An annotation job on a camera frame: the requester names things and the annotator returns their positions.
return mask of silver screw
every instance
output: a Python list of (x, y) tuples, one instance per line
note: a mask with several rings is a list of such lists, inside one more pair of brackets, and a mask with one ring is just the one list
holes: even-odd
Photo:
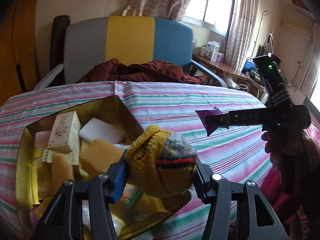
[(101, 173), (101, 174), (99, 174), (98, 177), (99, 177), (99, 179), (107, 179), (109, 176), (106, 173)]
[(215, 174), (212, 175), (212, 178), (214, 180), (220, 180), (220, 179), (222, 179), (222, 176), (220, 174), (218, 174), (218, 173), (215, 173)]
[(247, 184), (249, 187), (254, 187), (256, 185), (256, 183), (253, 180), (248, 180)]
[(70, 186), (70, 185), (72, 185), (72, 183), (73, 183), (73, 180), (72, 180), (72, 179), (67, 179), (67, 180), (64, 182), (64, 185)]

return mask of yellow knitted fabric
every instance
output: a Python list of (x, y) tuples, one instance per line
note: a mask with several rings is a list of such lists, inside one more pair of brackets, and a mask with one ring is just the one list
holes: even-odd
[(177, 168), (157, 168), (167, 138), (171, 132), (150, 125), (128, 149), (129, 183), (149, 196), (166, 198), (182, 194), (192, 185), (195, 164)]

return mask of window sill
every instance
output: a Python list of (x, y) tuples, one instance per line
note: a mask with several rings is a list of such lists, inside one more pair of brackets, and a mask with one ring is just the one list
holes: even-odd
[(194, 18), (189, 17), (189, 16), (184, 16), (182, 21), (185, 22), (188, 25), (192, 25), (192, 26), (195, 26), (195, 27), (200, 27), (202, 29), (206, 29), (206, 30), (212, 31), (214, 33), (217, 33), (217, 34), (223, 36), (223, 37), (226, 36), (226, 33), (219, 32), (214, 25), (212, 25), (212, 24), (210, 24), (208, 22), (205, 22), (203, 20), (198, 20), (198, 19), (194, 19)]

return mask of gray upholstery panel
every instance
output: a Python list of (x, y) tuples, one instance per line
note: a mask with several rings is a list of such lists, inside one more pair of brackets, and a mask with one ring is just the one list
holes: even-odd
[(108, 17), (100, 17), (67, 28), (63, 59), (66, 84), (75, 83), (105, 61), (107, 25)]

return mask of yellow upholstery panel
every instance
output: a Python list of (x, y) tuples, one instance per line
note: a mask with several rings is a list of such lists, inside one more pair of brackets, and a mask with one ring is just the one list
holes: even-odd
[(106, 58), (125, 65), (142, 64), (153, 59), (155, 19), (142, 16), (109, 17)]

